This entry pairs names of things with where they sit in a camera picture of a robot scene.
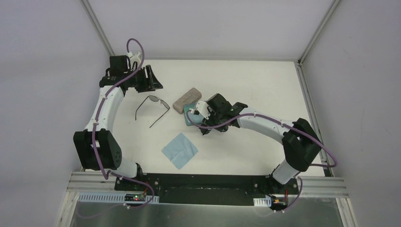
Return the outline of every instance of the white table surface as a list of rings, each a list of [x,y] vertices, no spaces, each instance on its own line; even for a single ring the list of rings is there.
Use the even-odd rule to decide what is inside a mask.
[[[202,100],[220,93],[231,104],[242,102],[270,116],[309,120],[293,62],[147,60],[146,64],[164,89],[138,94],[130,88],[113,125],[123,157],[139,163],[145,173],[267,175],[284,160],[282,145],[255,131],[230,127],[202,136],[195,126],[186,126],[184,115],[172,107],[192,87],[202,93]],[[135,110],[148,95],[171,107],[152,128],[166,109],[148,99],[135,121]],[[161,150],[181,132],[198,153],[179,170]],[[319,156],[314,163],[321,163]],[[310,167],[301,175],[324,174],[322,168]]]

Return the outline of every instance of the blue cleaning cloth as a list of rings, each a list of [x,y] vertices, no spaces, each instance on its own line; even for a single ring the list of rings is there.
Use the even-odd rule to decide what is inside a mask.
[[[177,169],[181,169],[189,160],[195,156],[198,149],[191,141],[180,133],[162,149],[162,153],[174,164]]]

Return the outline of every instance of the metal frame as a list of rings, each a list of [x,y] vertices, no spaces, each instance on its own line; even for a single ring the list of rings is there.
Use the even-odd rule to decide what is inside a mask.
[[[99,36],[100,41],[103,43],[103,46],[105,47],[106,51],[109,53],[110,56],[114,56],[115,55],[114,50],[110,45],[110,42],[107,39],[107,36],[102,29],[102,26],[100,26],[99,20],[97,19],[96,14],[89,3],[89,0],[79,0],[79,1],[82,4],[82,8],[84,8],[85,12],[87,13],[88,18],[92,23],[92,26],[95,29],[97,35]]]
[[[114,51],[94,13],[89,0],[80,0],[84,10],[86,11],[89,20],[91,21],[96,33],[98,34],[101,42],[110,56],[114,55]],[[321,36],[325,26],[330,20],[331,16],[338,8],[342,0],[333,0],[322,21],[320,22],[317,30],[309,41],[306,49],[304,50],[301,58],[295,63],[295,68],[298,74],[299,83],[304,96],[305,104],[308,110],[311,126],[315,130],[318,138],[323,142],[322,135],[318,126],[316,114],[314,111],[313,99],[309,93],[307,81],[302,71],[302,64],[307,58],[312,48],[316,45],[319,37]],[[274,59],[257,59],[253,61],[273,61]],[[322,151],[320,153],[321,161],[324,164],[330,164],[330,160],[327,154]],[[325,169],[326,176],[333,176],[331,169]],[[340,216],[344,227],[357,227],[355,214],[353,212],[349,195],[344,183],[344,179],[340,177],[311,177],[302,176],[303,179],[303,190],[301,196],[303,198],[336,198],[339,206]],[[72,221],[75,205],[81,192],[105,192],[115,193],[114,184],[116,177],[111,176],[108,180],[105,180],[100,172],[73,172],[71,175],[70,183],[67,188],[67,192],[64,196],[64,200],[59,212],[56,226],[57,227],[69,227]]]
[[[344,179],[341,177],[301,176],[301,178],[303,198],[349,198]],[[117,177],[110,176],[108,180],[105,180],[101,172],[73,172],[67,192],[142,193],[114,190],[116,179]]]
[[[306,46],[306,49],[304,50],[304,52],[302,53],[301,58],[299,59],[299,64],[301,66],[304,63],[304,61],[305,61],[306,57],[308,56],[308,54],[310,53],[311,49],[317,43],[320,35],[322,34],[322,31],[324,30],[324,28],[327,25],[327,22],[329,22],[331,16],[334,14],[334,12],[336,11],[337,7],[340,5],[341,2],[342,2],[342,0],[333,0],[333,2],[331,3],[329,9],[324,14],[323,19],[320,22],[319,26],[317,27],[316,31],[314,32],[314,35],[312,36],[311,41],[309,41],[308,46]]]
[[[321,176],[302,176],[301,178],[303,180],[302,198],[336,198],[344,227],[357,227],[343,178]],[[142,193],[115,191],[116,179],[115,176],[110,176],[108,180],[105,180],[101,172],[73,172],[55,226],[69,227],[71,225],[81,192]]]
[[[317,123],[316,113],[314,111],[313,99],[312,99],[311,94],[309,93],[309,87],[305,80],[304,73],[302,71],[302,67],[297,62],[294,62],[294,64],[295,64],[295,68],[296,68],[296,73],[298,74],[299,84],[301,85],[302,95],[304,96],[306,109],[308,111],[309,119],[311,121],[311,127],[316,132],[316,135],[319,138],[319,140],[324,144],[322,134],[320,132],[319,125]],[[332,164],[331,160],[329,159],[329,157],[327,156],[327,154],[324,150],[322,150],[320,152],[320,160],[321,160],[322,164],[324,164],[324,165]],[[334,176],[334,172],[332,171],[331,168],[323,168],[323,169],[324,169],[325,176]]]
[[[298,59],[290,58],[290,59],[281,59],[281,58],[220,58],[220,57],[153,57],[149,60],[192,60],[192,61],[289,61],[294,62]]]

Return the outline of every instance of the eyeglasses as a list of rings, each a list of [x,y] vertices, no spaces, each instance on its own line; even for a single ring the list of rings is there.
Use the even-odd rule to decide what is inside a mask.
[[[156,96],[148,96],[148,97],[146,97],[145,100],[143,100],[143,102],[138,106],[137,111],[135,111],[135,120],[137,120],[137,112],[138,112],[140,106],[141,106],[141,105],[146,101],[146,99],[148,99],[148,98],[149,98],[151,101],[155,102],[155,103],[158,102],[158,101],[160,100],[160,102],[164,105],[164,107],[167,108],[167,111],[170,110],[170,106],[169,106],[165,101],[163,101],[161,98],[156,97]],[[164,114],[161,115],[155,122],[153,122],[153,124],[152,124],[149,128],[151,128],[160,118],[162,118],[162,117],[164,116]]]

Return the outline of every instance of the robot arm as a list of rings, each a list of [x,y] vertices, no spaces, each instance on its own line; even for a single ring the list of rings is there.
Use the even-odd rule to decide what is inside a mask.
[[[306,171],[321,150],[320,146],[309,138],[283,127],[284,124],[289,125],[318,140],[312,127],[305,119],[299,118],[293,122],[270,117],[243,103],[231,105],[220,94],[215,94],[206,102],[199,101],[195,108],[204,116],[201,125],[203,128],[200,129],[203,134],[210,132],[211,129],[207,129],[208,126],[221,125],[215,128],[220,132],[226,132],[229,126],[235,126],[257,131],[281,143],[286,158],[270,175],[269,181],[273,184],[286,184],[298,172]]]
[[[112,135],[113,123],[118,106],[128,88],[134,87],[137,92],[154,91],[163,88],[153,74],[151,66],[143,67],[134,76],[113,88],[99,113],[98,110],[106,93],[113,85],[128,77],[136,69],[135,66],[138,66],[140,61],[140,53],[136,55],[128,53],[127,56],[110,57],[110,68],[107,70],[110,75],[106,74],[99,82],[100,96],[91,120],[83,131],[75,132],[73,138],[83,168],[100,170],[94,152],[94,146],[96,146],[105,171],[113,170],[118,175],[129,178],[136,177],[139,169],[138,165],[122,157],[121,148]],[[91,139],[94,123],[97,124],[95,144],[92,143]]]

